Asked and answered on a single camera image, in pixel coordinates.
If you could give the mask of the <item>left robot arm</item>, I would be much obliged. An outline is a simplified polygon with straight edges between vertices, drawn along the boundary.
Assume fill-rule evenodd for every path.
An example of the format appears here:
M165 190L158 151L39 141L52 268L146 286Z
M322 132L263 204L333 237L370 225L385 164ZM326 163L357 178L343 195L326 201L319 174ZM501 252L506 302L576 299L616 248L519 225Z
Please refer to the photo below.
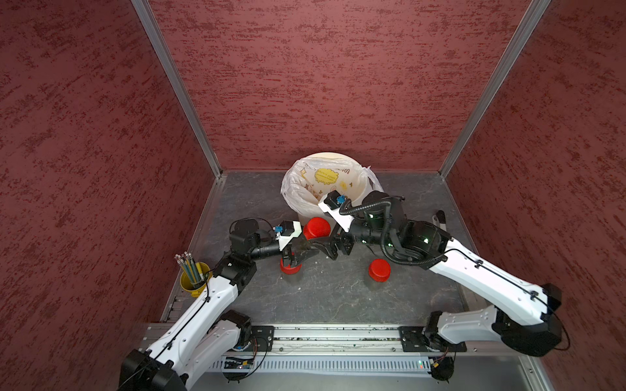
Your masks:
M213 269L200 296L182 317L145 351L133 350L122 363L120 390L189 390L209 367L233 348L256 349L248 316L230 310L252 280L256 260L279 256L281 269L299 272L296 247L329 236L324 218L306 225L284 221L264 231L253 218L234 222L231 247Z

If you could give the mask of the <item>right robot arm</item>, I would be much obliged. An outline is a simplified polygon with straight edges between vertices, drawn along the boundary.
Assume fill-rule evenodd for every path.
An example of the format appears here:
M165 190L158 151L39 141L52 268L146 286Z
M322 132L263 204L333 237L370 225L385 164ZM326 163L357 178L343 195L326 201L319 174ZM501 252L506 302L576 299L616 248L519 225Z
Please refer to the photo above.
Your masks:
M488 301L478 311L432 312L418 338L429 350L445 351L468 341L500 341L532 357L557 349L567 335L556 314L562 304L558 287L515 277L434 223L407 218L403 201L373 191L355 206L339 192L329 192L318 205L336 226L322 243L331 256L349 253L356 243L376 245L386 261L443 275Z

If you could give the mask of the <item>yellow pencil cup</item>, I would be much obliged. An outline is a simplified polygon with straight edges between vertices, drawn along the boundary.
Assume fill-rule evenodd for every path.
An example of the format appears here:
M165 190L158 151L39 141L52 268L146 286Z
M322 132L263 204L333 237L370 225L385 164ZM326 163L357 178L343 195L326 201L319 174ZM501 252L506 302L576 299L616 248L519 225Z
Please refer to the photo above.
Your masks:
M205 263L200 264L202 274L204 278L208 280L212 277L213 273ZM179 285L186 293L189 293L193 298L197 298L200 294L205 290L205 284L196 284L194 285L192 281L188 278L187 274L183 271L181 277L179 278Z

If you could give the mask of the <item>grey black stapler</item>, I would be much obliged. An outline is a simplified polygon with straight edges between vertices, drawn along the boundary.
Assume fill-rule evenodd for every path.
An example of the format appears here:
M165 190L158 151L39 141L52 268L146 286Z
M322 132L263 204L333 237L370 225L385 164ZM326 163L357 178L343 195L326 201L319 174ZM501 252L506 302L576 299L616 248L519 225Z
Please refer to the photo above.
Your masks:
M433 222L437 225L441 230L446 231L447 229L447 220L446 214L443 210L438 210L433 216Z

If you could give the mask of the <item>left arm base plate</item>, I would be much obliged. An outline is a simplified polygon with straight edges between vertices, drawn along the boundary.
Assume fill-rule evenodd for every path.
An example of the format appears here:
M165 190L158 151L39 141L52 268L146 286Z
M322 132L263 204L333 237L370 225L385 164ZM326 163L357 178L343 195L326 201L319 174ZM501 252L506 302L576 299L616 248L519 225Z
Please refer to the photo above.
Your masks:
M254 352L270 352L272 351L276 327L271 325L253 325L249 329L248 339L235 348L229 350L229 353L246 353L252 355Z

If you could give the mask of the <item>aluminium mounting rail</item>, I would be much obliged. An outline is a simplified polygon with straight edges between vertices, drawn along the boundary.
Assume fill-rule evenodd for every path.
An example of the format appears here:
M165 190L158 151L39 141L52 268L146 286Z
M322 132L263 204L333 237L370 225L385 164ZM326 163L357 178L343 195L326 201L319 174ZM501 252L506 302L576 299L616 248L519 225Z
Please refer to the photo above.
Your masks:
M138 349L148 348L172 325L148 324ZM401 327L394 324L274 324L273 327L273 334L265 337L270 342L271 355L439 356L446 351L453 355L452 347L439 351L422 346L417 337L408 339L399 330ZM457 355L507 357L522 354L501 342L469 341Z

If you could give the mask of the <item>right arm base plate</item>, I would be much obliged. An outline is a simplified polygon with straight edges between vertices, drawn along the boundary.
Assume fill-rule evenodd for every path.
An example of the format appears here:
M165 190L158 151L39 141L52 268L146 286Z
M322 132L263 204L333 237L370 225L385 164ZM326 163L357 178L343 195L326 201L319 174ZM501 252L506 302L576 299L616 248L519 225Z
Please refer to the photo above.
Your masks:
M399 340L405 353L465 353L466 343L453 344L436 332L425 332L424 327L401 326Z

